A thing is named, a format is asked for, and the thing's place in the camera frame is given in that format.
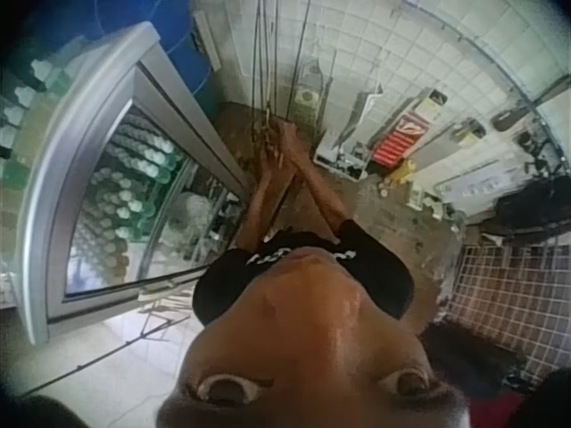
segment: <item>red sign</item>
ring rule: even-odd
[[[385,139],[377,144],[373,161],[388,168],[394,167],[428,128],[428,122],[412,111],[403,114]]]

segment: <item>black t-shirt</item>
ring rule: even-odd
[[[208,268],[194,290],[193,309],[207,325],[226,312],[248,284],[295,248],[319,247],[335,255],[337,262],[363,285],[384,312],[401,318],[410,304],[414,283],[409,270],[392,252],[354,221],[339,228],[339,243],[311,232],[278,232],[255,254],[229,250]]]

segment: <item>metal frame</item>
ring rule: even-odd
[[[92,50],[99,56],[79,73],[55,113],[30,178],[21,230],[19,301],[33,343],[142,304],[137,302],[141,290],[137,283],[65,298],[71,241],[84,193],[112,132],[131,105],[230,191],[249,198],[244,172],[162,51],[153,26],[139,24],[112,38],[106,50],[95,52],[108,38]],[[163,279],[156,285],[145,283],[150,290],[164,288]]]

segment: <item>eye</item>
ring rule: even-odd
[[[216,374],[204,379],[198,389],[198,399],[222,407],[240,407],[257,400],[265,388],[257,383],[231,374]]]
[[[389,374],[379,385],[392,395],[415,397],[431,390],[428,375],[417,368],[404,368]]]

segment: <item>refrigerator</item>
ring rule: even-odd
[[[246,176],[159,40],[74,40],[3,98],[2,270],[33,343],[192,287],[244,215]]]

